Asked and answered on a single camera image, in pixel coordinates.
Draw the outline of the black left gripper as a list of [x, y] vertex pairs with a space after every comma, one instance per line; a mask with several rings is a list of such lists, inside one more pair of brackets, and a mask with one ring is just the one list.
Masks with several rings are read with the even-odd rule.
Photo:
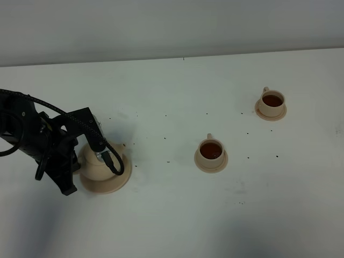
[[38, 164], [38, 172], [46, 174], [58, 186], [65, 196], [77, 191], [73, 183], [73, 175], [78, 174], [81, 165], [75, 153], [77, 137], [85, 135], [91, 150], [101, 152], [104, 150], [105, 139], [94, 121], [93, 114], [88, 107], [60, 114], [55, 118], [48, 118], [40, 114], [45, 128], [41, 132], [47, 139]]

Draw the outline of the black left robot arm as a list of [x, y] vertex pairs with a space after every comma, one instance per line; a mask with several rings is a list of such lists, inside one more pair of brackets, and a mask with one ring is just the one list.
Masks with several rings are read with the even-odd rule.
[[77, 137], [85, 135], [91, 149], [102, 152], [106, 141], [89, 108], [64, 112], [20, 92], [1, 90], [1, 138], [38, 164], [35, 179], [43, 175], [68, 196], [77, 190], [73, 173], [81, 165], [75, 153]]

